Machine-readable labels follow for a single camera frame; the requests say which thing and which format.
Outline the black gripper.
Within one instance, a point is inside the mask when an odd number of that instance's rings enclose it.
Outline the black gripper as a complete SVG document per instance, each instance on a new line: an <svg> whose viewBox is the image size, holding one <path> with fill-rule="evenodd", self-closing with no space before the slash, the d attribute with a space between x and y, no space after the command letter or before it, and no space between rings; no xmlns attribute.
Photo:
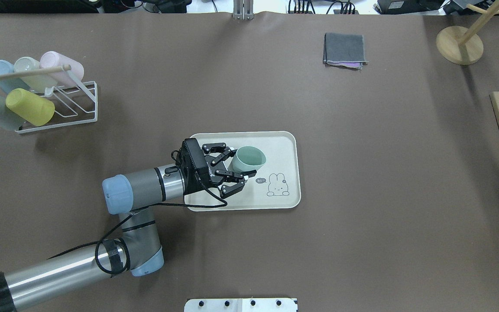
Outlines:
<svg viewBox="0 0 499 312"><path fill-rule="evenodd" d="M218 186L221 199L226 199L242 191L246 179L257 174L257 170L234 172L223 169L214 170L212 166L236 155L226 143L204 143L200 147L183 148L184 195L200 192Z"/></svg>

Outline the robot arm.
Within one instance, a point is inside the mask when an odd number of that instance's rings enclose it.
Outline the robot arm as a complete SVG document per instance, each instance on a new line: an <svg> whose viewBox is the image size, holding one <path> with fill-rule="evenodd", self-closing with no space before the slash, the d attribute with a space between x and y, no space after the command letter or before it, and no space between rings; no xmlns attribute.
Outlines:
<svg viewBox="0 0 499 312"><path fill-rule="evenodd" d="M144 276L164 265L155 205L205 191L227 205L226 198L242 191L256 169L237 169L225 160L240 154L225 143L200 145L188 138L172 152L173 164L107 178L102 183L111 215L120 221L97 241L63 251L40 264L12 273L0 271L0 312L17 312L103 279L130 271Z"/></svg>

